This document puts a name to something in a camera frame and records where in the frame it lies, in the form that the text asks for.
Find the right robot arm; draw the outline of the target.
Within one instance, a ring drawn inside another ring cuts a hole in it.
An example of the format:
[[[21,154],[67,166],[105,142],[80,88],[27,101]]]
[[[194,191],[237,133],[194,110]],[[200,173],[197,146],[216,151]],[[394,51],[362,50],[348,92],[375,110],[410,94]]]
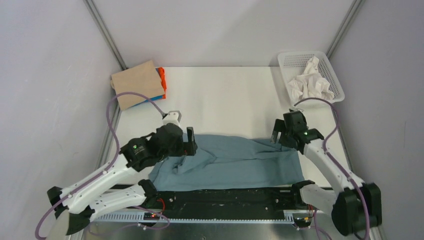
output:
[[[369,232],[382,224],[381,190],[375,183],[366,183],[347,171],[327,147],[324,136],[309,128],[300,111],[287,112],[276,119],[271,135],[274,143],[294,149],[309,159],[323,174],[332,192],[311,180],[292,185],[291,204],[297,209],[312,205],[329,215],[343,236]]]

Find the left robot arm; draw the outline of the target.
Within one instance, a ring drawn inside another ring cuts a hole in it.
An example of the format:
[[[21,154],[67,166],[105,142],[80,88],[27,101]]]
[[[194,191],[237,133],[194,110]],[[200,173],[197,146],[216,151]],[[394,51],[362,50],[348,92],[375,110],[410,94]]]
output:
[[[108,192],[121,180],[135,175],[168,157],[194,156],[197,150],[194,129],[183,130],[168,123],[146,136],[132,138],[118,149],[114,162],[106,163],[83,180],[66,188],[57,186],[47,195],[54,215],[67,221],[64,235],[75,234],[100,216],[127,207],[152,208],[157,204],[158,191],[148,179],[115,192]]]

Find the grey-blue t-shirt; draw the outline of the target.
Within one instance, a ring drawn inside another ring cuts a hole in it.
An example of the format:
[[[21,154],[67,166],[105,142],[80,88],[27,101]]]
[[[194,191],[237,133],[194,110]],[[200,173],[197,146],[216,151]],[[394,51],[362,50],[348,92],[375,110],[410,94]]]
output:
[[[267,188],[304,181],[295,149],[267,138],[198,134],[194,156],[168,157],[149,174],[158,191]]]

